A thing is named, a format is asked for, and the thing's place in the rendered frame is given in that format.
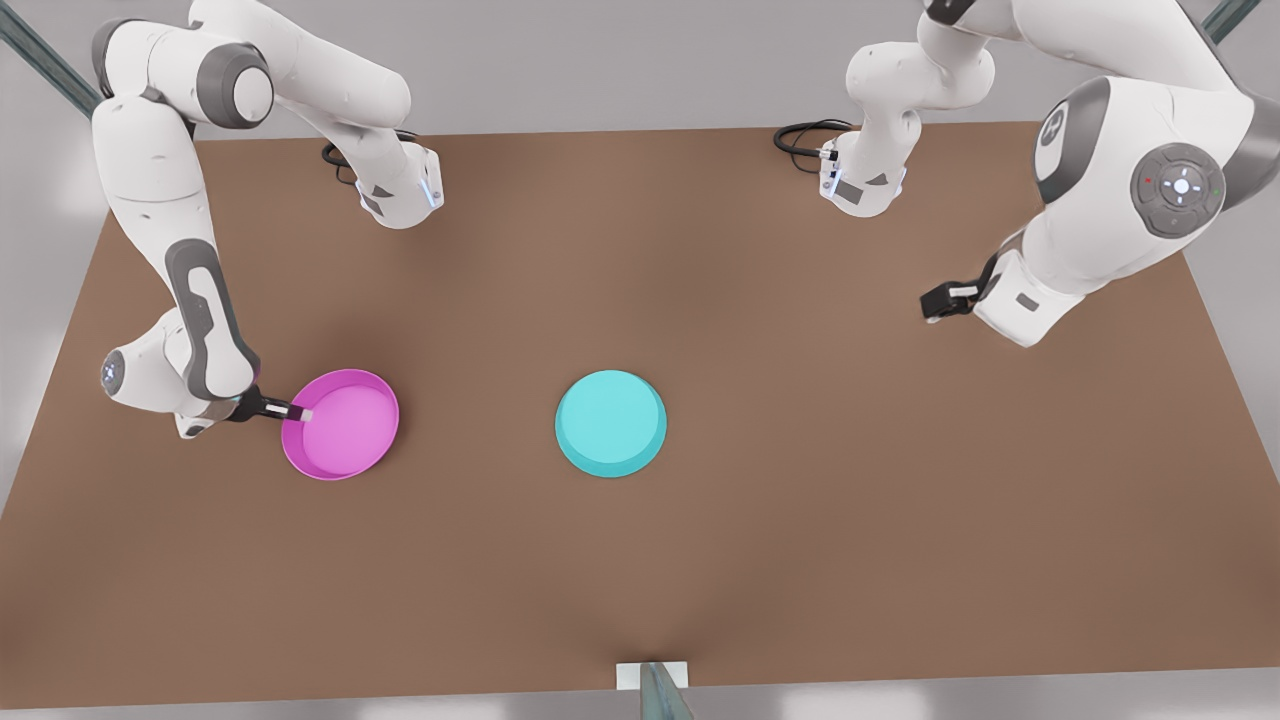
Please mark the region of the pink plate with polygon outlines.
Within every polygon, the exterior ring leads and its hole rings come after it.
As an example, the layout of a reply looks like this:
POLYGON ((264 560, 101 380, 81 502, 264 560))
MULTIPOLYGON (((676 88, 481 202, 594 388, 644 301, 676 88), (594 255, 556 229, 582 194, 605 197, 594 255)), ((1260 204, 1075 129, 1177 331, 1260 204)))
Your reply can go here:
POLYGON ((329 372, 308 382, 291 401, 308 420, 282 424, 288 462, 306 477, 344 480, 375 466, 393 446, 401 419, 393 388, 360 369, 329 372))

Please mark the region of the blue plate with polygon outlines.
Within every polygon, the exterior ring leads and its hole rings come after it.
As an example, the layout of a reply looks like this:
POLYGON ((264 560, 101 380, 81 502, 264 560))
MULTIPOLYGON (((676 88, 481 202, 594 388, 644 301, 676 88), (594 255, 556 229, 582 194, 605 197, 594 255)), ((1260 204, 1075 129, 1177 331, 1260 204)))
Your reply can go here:
POLYGON ((580 471, 621 478, 660 452, 668 413, 657 389, 630 372, 590 373, 563 393, 554 415, 559 451, 580 471))

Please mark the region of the silver frame post with foot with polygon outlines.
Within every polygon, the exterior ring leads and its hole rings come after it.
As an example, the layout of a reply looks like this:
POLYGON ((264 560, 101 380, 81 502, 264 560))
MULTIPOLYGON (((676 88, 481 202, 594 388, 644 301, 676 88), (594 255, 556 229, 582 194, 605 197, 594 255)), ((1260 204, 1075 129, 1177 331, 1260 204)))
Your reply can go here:
POLYGON ((616 664, 616 689, 637 691, 640 720, 695 720, 684 692, 689 684, 685 661, 616 664))

